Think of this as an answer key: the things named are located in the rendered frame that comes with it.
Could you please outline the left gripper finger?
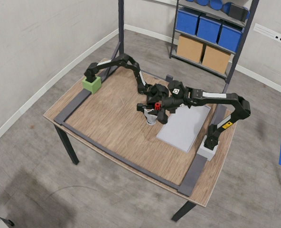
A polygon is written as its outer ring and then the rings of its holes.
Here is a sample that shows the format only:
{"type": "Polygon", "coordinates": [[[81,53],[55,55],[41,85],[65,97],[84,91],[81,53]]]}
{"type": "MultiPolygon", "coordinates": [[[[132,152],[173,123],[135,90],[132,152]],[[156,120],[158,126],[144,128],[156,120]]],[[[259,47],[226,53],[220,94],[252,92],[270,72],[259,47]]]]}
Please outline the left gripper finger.
{"type": "Polygon", "coordinates": [[[162,98],[159,96],[159,91],[149,100],[149,103],[162,101],[162,98]]]}
{"type": "Polygon", "coordinates": [[[156,110],[148,112],[148,114],[156,115],[157,116],[158,112],[159,112],[159,110],[156,109],[156,110]]]}

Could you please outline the white shallow tray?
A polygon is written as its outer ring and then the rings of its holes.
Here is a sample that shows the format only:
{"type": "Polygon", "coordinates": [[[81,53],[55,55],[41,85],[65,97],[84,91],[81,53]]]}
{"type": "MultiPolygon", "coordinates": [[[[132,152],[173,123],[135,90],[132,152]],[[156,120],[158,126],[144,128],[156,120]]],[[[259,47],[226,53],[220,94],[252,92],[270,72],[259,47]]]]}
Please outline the white shallow tray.
{"type": "Polygon", "coordinates": [[[209,111],[210,107],[188,106],[178,107],[175,114],[171,114],[168,123],[163,125],[156,138],[188,153],[194,143],[209,111]]]}

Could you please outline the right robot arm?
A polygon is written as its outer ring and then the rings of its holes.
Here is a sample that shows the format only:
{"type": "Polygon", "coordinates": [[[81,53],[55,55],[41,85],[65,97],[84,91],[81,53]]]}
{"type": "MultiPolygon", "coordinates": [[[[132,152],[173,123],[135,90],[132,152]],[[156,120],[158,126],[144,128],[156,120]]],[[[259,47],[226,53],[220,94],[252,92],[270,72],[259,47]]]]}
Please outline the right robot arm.
{"type": "Polygon", "coordinates": [[[138,84],[137,89],[139,94],[147,95],[148,97],[154,96],[159,91],[159,86],[161,86],[161,84],[155,84],[154,86],[151,84],[147,84],[143,79],[139,63],[126,53],[123,53],[114,59],[107,60],[101,63],[91,63],[84,73],[84,76],[86,76],[85,81],[92,83],[97,79],[95,77],[95,74],[97,74],[99,70],[112,66],[122,66],[124,68],[133,70],[138,84]],[[130,61],[132,65],[127,64],[128,61],[130,61]]]}

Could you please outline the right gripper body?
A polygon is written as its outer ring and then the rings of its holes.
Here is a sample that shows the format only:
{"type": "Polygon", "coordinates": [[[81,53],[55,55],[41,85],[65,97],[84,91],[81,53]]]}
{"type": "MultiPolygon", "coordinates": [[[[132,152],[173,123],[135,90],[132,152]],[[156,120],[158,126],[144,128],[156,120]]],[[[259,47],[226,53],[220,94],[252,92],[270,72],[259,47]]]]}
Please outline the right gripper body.
{"type": "Polygon", "coordinates": [[[155,104],[149,103],[147,105],[143,105],[142,103],[137,103],[137,111],[141,111],[142,107],[146,107],[146,109],[155,109],[155,104]]]}

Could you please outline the grey cylinder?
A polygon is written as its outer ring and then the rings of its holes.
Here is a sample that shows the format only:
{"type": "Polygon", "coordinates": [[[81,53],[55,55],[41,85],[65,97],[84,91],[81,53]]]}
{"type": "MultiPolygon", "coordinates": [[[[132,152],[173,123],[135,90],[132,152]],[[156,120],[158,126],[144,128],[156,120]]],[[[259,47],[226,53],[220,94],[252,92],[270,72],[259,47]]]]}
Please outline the grey cylinder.
{"type": "Polygon", "coordinates": [[[156,123],[156,119],[151,122],[151,121],[147,118],[146,122],[147,122],[147,124],[149,124],[149,125],[154,125],[154,124],[156,123]]]}

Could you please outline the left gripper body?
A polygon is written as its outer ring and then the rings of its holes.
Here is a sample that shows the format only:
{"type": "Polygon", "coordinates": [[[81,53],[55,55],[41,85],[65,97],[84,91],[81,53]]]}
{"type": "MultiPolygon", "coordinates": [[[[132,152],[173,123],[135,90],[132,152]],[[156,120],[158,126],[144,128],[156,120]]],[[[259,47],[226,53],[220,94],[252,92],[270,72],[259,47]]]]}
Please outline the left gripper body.
{"type": "Polygon", "coordinates": [[[168,123],[168,116],[165,114],[166,110],[168,109],[178,109],[174,102],[174,97],[170,95],[169,97],[169,90],[164,86],[159,86],[159,96],[162,98],[162,104],[161,104],[161,111],[157,114],[157,120],[161,124],[167,124],[168,123]],[[165,98],[168,97],[168,98],[165,98]]]}

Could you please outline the white bracket with holes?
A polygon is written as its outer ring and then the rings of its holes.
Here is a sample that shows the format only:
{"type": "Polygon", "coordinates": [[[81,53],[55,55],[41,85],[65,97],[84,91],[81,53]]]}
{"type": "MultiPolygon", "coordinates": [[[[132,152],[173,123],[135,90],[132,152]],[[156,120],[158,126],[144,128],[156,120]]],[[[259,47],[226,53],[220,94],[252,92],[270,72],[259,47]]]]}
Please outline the white bracket with holes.
{"type": "MultiPolygon", "coordinates": [[[[152,110],[154,110],[154,109],[151,109],[150,111],[152,111],[152,110]]],[[[148,114],[148,112],[150,112],[150,111],[147,111],[146,109],[144,109],[144,115],[152,122],[153,120],[157,119],[157,116],[148,114]]]]}

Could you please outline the red screwdriver handle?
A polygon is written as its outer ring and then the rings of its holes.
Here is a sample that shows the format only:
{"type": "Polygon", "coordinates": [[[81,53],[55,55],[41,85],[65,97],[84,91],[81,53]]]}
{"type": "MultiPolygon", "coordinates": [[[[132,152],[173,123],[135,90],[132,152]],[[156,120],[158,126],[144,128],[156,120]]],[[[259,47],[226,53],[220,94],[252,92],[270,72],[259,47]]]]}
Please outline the red screwdriver handle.
{"type": "Polygon", "coordinates": [[[155,104],[155,110],[156,110],[156,109],[159,110],[159,108],[160,108],[160,104],[159,104],[159,103],[156,103],[156,104],[155,104]]]}

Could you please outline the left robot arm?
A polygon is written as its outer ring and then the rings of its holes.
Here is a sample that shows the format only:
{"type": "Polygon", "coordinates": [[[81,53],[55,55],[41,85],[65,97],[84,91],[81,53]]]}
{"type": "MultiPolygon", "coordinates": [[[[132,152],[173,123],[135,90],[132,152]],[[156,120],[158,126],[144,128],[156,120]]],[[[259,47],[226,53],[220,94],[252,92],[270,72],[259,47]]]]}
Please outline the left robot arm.
{"type": "Polygon", "coordinates": [[[211,124],[207,129],[207,138],[204,147],[213,151],[218,145],[218,138],[224,130],[238,120],[244,120],[251,115],[250,103],[236,93],[209,93],[202,89],[194,89],[183,86],[182,82],[173,80],[168,83],[167,88],[174,97],[176,107],[203,106],[205,104],[227,104],[232,105],[235,110],[219,124],[211,124]],[[188,93],[190,96],[188,98],[188,93]]]}

